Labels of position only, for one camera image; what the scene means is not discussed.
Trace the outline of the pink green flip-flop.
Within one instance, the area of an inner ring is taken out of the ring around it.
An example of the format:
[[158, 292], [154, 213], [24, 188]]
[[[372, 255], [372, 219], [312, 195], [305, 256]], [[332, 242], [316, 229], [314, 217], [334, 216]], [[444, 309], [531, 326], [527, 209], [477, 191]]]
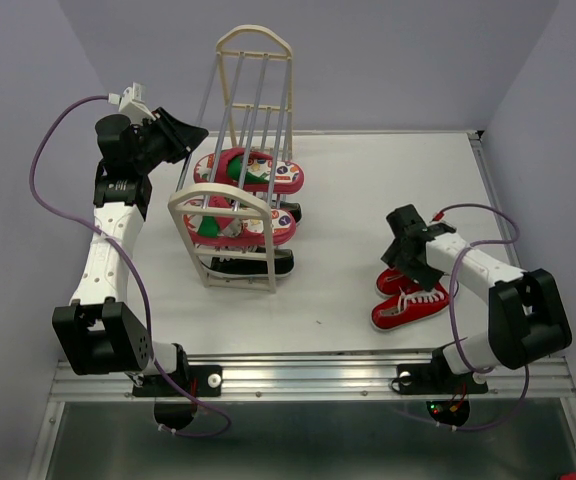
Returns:
[[[196, 183], [213, 181], [237, 187], [243, 167], [245, 149], [241, 147], [226, 149], [221, 152], [217, 173], [212, 180], [215, 165], [213, 153], [202, 157], [193, 171]], [[303, 186], [305, 175], [296, 163], [283, 160], [275, 161], [271, 155], [251, 151], [247, 160], [246, 174], [242, 189], [250, 193], [268, 192], [273, 183], [273, 192], [277, 194], [295, 194]]]
[[226, 247], [263, 247], [265, 227], [270, 226], [272, 242], [282, 245], [288, 242], [297, 231], [297, 221], [287, 210], [270, 210], [270, 221], [262, 218], [215, 217], [198, 213], [184, 212], [183, 224], [194, 244]]

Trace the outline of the cream and chrome shoe shelf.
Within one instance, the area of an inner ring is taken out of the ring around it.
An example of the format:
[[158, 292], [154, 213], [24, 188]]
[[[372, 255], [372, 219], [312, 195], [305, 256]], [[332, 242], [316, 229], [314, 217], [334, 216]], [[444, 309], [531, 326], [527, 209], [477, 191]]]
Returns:
[[216, 43], [224, 110], [214, 150], [180, 174], [168, 210], [206, 287], [273, 292], [292, 273], [304, 184], [293, 153], [293, 51], [271, 29], [236, 26]]

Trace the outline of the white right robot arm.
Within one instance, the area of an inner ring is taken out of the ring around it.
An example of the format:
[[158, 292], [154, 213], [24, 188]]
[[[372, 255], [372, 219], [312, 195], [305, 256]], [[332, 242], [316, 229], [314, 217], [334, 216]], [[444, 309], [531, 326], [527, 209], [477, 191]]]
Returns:
[[390, 330], [453, 311], [455, 291], [464, 287], [487, 306], [487, 328], [455, 336], [426, 363], [399, 365], [399, 392], [450, 393], [477, 374], [498, 366], [516, 370], [568, 348], [572, 332], [553, 275], [495, 259], [443, 217], [438, 212], [425, 222], [413, 205], [387, 215], [394, 240], [381, 257], [387, 269], [378, 287], [388, 299], [373, 310], [373, 325]]

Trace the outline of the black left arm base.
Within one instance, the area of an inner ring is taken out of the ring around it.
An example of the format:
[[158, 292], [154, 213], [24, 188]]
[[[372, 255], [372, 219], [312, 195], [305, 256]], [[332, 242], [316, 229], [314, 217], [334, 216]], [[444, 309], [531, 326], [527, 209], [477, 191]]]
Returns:
[[[197, 399], [221, 396], [223, 368], [218, 364], [190, 365], [186, 370], [168, 373], [170, 379]], [[188, 427], [198, 414], [199, 406], [179, 393], [161, 374], [135, 377], [132, 396], [153, 399], [153, 416], [164, 431], [188, 433]]]

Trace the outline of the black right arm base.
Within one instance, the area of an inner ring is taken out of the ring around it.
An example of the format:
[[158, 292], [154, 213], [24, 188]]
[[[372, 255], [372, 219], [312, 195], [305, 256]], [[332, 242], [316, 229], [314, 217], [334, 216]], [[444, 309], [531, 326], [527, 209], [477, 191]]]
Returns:
[[455, 428], [463, 427], [469, 419], [468, 396], [489, 391], [488, 384], [478, 383], [472, 373], [456, 375], [431, 363], [400, 364], [390, 388], [404, 396], [429, 396], [426, 409], [430, 419]]

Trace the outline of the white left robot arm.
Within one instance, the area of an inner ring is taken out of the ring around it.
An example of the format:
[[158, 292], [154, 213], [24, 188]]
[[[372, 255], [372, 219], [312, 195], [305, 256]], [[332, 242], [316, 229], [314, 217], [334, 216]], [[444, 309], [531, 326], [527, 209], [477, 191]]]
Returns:
[[142, 375], [178, 394], [191, 384], [187, 355], [178, 344], [152, 341], [127, 304], [127, 287], [151, 199], [150, 173], [162, 163], [187, 160], [208, 132], [162, 107], [140, 122], [124, 113], [106, 116], [95, 132], [102, 158], [92, 239], [81, 280], [69, 304], [54, 310], [52, 325], [76, 374]]

